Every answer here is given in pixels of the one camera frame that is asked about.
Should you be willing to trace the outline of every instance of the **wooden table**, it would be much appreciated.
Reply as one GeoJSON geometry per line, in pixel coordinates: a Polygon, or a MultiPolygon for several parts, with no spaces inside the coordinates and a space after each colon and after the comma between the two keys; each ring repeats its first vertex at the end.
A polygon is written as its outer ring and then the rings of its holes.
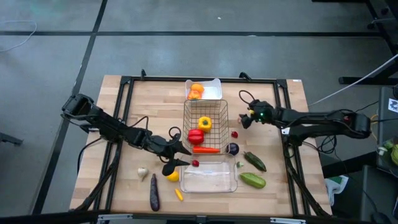
{"type": "MultiPolygon", "coordinates": [[[[104,77],[96,104],[108,114],[113,114],[120,79],[121,76],[115,75],[104,77]]],[[[298,111],[308,111],[302,82],[287,80],[287,84],[292,108],[298,111]]],[[[237,122],[238,114],[248,112],[247,105],[238,97],[238,91],[250,91],[255,98],[266,100],[275,106],[273,86],[270,84],[222,83],[222,90],[223,99],[228,102],[229,130],[239,133],[239,137],[233,139],[233,142],[239,144],[240,147],[240,153],[236,156],[236,160],[245,163],[239,172],[257,173],[267,181],[266,187],[260,190],[255,189],[239,179],[238,189],[233,193],[183,193],[184,201],[180,202],[174,193],[174,189],[179,188],[179,183],[169,182],[162,175],[163,163],[159,161],[159,158],[147,151],[123,144],[112,201],[111,211],[113,213],[291,217],[292,208],[279,130],[271,125],[259,123],[253,123],[249,129],[243,129],[237,122]],[[254,166],[248,164],[243,159],[243,151],[251,151],[259,156],[267,166],[267,172],[260,173],[254,166]],[[143,182],[140,182],[137,176],[139,167],[147,167],[150,170],[149,176],[143,182]],[[159,186],[161,209],[158,212],[153,212],[149,205],[152,173],[156,173],[159,186]]],[[[282,90],[280,90],[280,97],[283,99],[282,90]]],[[[184,101],[185,85],[182,82],[134,82],[127,125],[131,125],[147,115],[149,129],[154,134],[169,139],[170,127],[182,127],[184,101]]],[[[122,100],[119,117],[122,116],[124,102],[125,99],[122,100]]],[[[98,133],[90,133],[87,142],[98,137],[98,133]]],[[[315,144],[313,139],[307,141],[315,144]]],[[[102,141],[86,149],[70,208],[79,206],[97,184],[105,147],[106,143],[102,141]]],[[[331,213],[318,152],[311,147],[301,146],[300,153],[305,182],[309,191],[323,209],[331,213]]],[[[105,186],[100,208],[104,208],[107,192],[108,186],[105,186]]],[[[302,200],[297,186],[295,192],[299,211],[303,213],[302,200]]]]}

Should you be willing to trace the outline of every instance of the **lemon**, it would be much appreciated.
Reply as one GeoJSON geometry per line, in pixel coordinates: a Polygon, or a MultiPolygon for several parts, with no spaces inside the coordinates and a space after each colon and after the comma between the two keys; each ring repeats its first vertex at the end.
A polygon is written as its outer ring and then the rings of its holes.
{"type": "Polygon", "coordinates": [[[167,180],[176,182],[180,180],[180,174],[177,171],[174,171],[172,174],[168,175],[167,180]]]}

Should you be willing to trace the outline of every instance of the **wire basket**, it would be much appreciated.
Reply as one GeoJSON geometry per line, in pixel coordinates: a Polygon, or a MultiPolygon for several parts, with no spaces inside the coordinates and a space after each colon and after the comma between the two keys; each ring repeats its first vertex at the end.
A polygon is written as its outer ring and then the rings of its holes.
{"type": "Polygon", "coordinates": [[[202,147],[219,149],[226,152],[229,144],[228,104],[225,100],[186,100],[184,103],[183,146],[193,152],[194,145],[188,141],[188,132],[198,128],[199,118],[207,116],[211,119],[211,130],[205,133],[202,147]]]}

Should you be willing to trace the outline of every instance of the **floor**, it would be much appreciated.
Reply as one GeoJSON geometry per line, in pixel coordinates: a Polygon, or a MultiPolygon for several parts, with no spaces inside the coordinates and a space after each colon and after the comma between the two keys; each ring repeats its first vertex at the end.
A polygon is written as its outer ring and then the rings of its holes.
{"type": "MultiPolygon", "coordinates": [[[[43,212],[68,210],[77,156],[86,134],[74,126],[62,126],[61,107],[72,91],[96,100],[103,75],[138,75],[142,68],[148,75],[185,77],[237,77],[245,71],[253,78],[301,79],[307,101],[312,103],[342,88],[338,77],[363,77],[392,57],[384,39],[367,30],[372,17],[365,4],[108,0],[103,18],[96,24],[102,2],[2,1],[0,22],[33,20],[41,32],[24,45],[0,53],[0,131],[24,140],[19,147],[0,145],[0,216],[31,212],[45,167],[60,143],[63,146],[43,212]],[[90,35],[93,28],[103,34],[90,35]],[[105,31],[154,31],[157,35],[118,36],[105,31]],[[162,35],[155,31],[202,33],[162,35]],[[235,33],[213,36],[206,31],[235,33]],[[260,37],[239,31],[275,33],[260,37]],[[283,32],[370,35],[311,37],[283,32]],[[54,141],[57,136],[65,140],[54,141]]],[[[373,3],[377,10],[383,7],[382,2],[373,3]]],[[[33,28],[27,23],[0,24],[0,49],[27,37],[25,32],[4,35],[1,31],[33,28]]],[[[354,86],[310,110],[356,110],[376,101],[378,91],[378,86],[354,86]]],[[[363,112],[371,116],[376,109],[377,105],[363,112]]],[[[372,138],[339,137],[338,142],[342,159],[370,152],[376,145],[372,138]]]]}

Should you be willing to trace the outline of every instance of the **orange carrot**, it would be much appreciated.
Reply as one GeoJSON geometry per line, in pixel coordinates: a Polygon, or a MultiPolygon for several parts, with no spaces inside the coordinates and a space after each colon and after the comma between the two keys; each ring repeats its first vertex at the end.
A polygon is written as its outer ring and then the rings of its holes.
{"type": "Polygon", "coordinates": [[[194,146],[193,153],[220,153],[220,150],[211,147],[194,146]]]}

